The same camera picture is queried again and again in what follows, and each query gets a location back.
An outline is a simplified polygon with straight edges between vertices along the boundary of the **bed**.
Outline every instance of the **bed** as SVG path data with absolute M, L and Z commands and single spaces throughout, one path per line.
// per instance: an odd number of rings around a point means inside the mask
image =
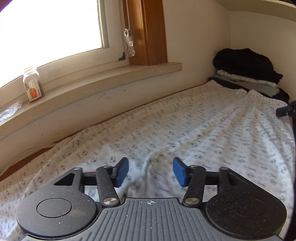
M 211 80 L 85 128 L 0 182 L 0 236 L 23 236 L 15 211 L 38 188 L 73 167 L 94 171 L 125 156 L 130 169 L 117 189 L 120 198 L 181 199 L 186 188 L 172 170 L 177 156 L 207 171 L 227 166 L 279 198 L 288 213 L 284 237 L 294 205 L 295 139 L 289 118 L 275 116 L 283 106 L 254 90 L 232 90 Z M 95 188 L 85 192 L 98 201 Z M 206 186 L 203 201 L 215 194 L 216 187 Z

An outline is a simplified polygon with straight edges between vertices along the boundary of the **gray folded garment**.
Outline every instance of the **gray folded garment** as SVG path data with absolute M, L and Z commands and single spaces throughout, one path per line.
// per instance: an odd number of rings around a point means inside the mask
M 265 84 L 259 84 L 259 83 L 251 83 L 251 82 L 246 82 L 243 80 L 234 80 L 231 78 L 228 78 L 226 76 L 221 76 L 221 75 L 214 75 L 214 77 L 224 80 L 224 81 L 228 81 L 230 83 L 242 86 L 248 90 L 255 90 L 259 93 L 263 93 L 268 95 L 269 97 L 272 97 L 274 95 L 276 95 L 279 92 L 278 88 L 269 86 L 269 85 L 265 85 Z

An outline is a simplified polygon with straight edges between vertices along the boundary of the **window frame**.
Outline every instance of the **window frame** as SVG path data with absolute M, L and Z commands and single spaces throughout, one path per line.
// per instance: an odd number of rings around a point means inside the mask
M 40 82 L 47 91 L 102 71 L 126 66 L 119 61 L 125 52 L 122 33 L 122 3 L 118 0 L 97 0 L 102 48 L 67 56 L 37 67 Z M 13 102 L 28 101 L 23 75 L 0 87 L 0 111 Z

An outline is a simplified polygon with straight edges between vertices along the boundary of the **wall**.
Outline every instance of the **wall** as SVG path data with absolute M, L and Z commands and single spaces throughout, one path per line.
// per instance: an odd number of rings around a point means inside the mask
M 100 93 L 44 116 L 0 141 L 0 170 L 19 153 L 116 114 L 206 82 L 215 54 L 230 47 L 229 11 L 214 0 L 163 0 L 168 60 L 183 71 Z
M 251 50 L 268 57 L 283 74 L 279 87 L 296 100 L 296 23 L 252 12 L 230 12 L 231 48 Z

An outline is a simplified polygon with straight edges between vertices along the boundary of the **gray ribbed panel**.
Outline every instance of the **gray ribbed panel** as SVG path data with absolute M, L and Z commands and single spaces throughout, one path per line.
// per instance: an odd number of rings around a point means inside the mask
M 234 241 L 210 226 L 198 209 L 176 198 L 126 199 L 120 207 L 103 209 L 95 223 L 64 241 Z M 273 236 L 264 241 L 280 241 Z M 23 241 L 36 241 L 24 237 Z

